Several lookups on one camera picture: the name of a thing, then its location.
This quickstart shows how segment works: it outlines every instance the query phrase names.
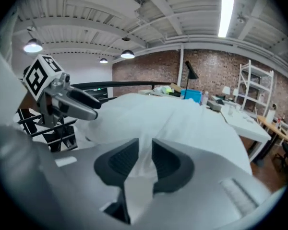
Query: blue plastic box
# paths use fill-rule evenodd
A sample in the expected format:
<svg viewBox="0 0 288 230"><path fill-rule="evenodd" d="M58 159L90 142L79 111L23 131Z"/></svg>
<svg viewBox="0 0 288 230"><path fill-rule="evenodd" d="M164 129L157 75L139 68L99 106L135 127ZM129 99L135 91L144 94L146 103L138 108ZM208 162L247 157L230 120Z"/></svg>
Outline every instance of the blue plastic box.
<svg viewBox="0 0 288 230"><path fill-rule="evenodd" d="M181 95L185 95L186 90L181 90ZM197 91L197 90L189 90L187 91L186 95L186 100L187 99L193 99L195 102L199 103L201 102L202 99L202 92Z"/></svg>

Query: wooden floor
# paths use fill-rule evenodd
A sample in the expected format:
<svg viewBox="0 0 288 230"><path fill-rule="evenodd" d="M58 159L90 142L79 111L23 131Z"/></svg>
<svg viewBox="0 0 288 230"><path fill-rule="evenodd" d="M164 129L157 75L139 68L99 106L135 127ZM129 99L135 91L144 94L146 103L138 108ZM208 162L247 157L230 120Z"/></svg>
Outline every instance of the wooden floor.
<svg viewBox="0 0 288 230"><path fill-rule="evenodd" d="M240 137L246 150L253 143L252 140L249 140L244 137ZM273 193L278 189L285 186L288 182L288 175L280 170L280 161L273 160L274 154L280 153L283 155L282 147L274 146L270 152L264 158L263 167L257 166L255 163L251 162L251 168L253 175L263 182Z"/></svg>

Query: shelving unit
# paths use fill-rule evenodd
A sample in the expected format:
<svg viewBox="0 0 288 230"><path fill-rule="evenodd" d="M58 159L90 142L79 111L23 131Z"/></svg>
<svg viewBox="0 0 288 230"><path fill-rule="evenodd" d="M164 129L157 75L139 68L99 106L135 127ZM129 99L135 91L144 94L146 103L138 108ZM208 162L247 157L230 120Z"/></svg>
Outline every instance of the shelving unit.
<svg viewBox="0 0 288 230"><path fill-rule="evenodd" d="M244 76L242 74L243 72L248 73L247 80L244 78ZM251 75L254 75L254 76L259 77L259 78L262 78L262 77L271 78L270 86L266 87L266 86L261 85L260 83L256 83L256 82L252 81L251 80ZM244 109L247 100L255 102L255 103L257 103L257 104L259 104L261 106L264 106L265 109L264 109L263 116L265 116L265 114L267 112L267 109L268 109L268 106L269 106L269 103L270 103L270 99L271 99L272 87L273 87L273 77L274 77L274 72L273 71L267 72L267 71L264 71L264 70L262 70L262 69L260 69L260 68L258 68L256 66L253 66L251 60L249 60L249 63L246 64L246 65L240 65L238 90L240 89L240 85L244 84L246 86L246 91L245 91L245 94L239 93L236 96L235 102L237 102L237 98L238 97L242 97L243 98L243 104L242 104L241 108L249 116L251 116L253 118L256 118L256 114L255 113ZM260 100L256 100L256 99L248 96L250 87L258 89L261 92L262 91L268 92L269 96L268 96L267 103L261 102Z"/></svg>

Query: ceiling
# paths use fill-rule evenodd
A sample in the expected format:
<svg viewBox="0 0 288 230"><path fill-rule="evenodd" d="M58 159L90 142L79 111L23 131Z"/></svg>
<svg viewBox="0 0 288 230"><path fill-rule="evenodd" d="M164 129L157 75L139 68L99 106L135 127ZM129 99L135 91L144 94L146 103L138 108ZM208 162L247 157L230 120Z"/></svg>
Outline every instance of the ceiling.
<svg viewBox="0 0 288 230"><path fill-rule="evenodd" d="M14 40L24 45L33 26L44 54L117 62L124 49L143 55L184 43L252 57L288 77L288 26L272 0L235 0L227 38L217 37L221 0L19 0L18 7Z"/></svg>

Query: brick wall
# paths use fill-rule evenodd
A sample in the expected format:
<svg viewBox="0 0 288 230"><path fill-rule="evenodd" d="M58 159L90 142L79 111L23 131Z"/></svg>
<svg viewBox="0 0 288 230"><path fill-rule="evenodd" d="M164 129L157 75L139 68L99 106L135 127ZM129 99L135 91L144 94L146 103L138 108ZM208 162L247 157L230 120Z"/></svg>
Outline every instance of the brick wall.
<svg viewBox="0 0 288 230"><path fill-rule="evenodd" d="M224 86L229 86L231 92L238 86L240 64L247 64L248 58L232 53L213 50L185 50L184 61L190 61L194 71L199 76L197 80L189 80L188 89L209 91L209 95L222 94ZM136 57L132 60L124 60L113 65L113 81L172 81L177 82L179 71L180 52L165 51ZM266 65L252 60L255 65L263 70L272 70ZM181 79L181 86L185 87L187 79L187 67L184 65ZM262 78L260 84L269 86L268 78ZM288 119L288 79L278 72L275 72L273 92L270 106L276 103L277 114L285 115ZM129 92L137 92L143 87L121 87L114 88L114 96ZM250 88L249 96L257 98L258 90ZM246 102L246 108L253 110L254 103ZM264 107L256 104L258 113L262 113Z"/></svg>

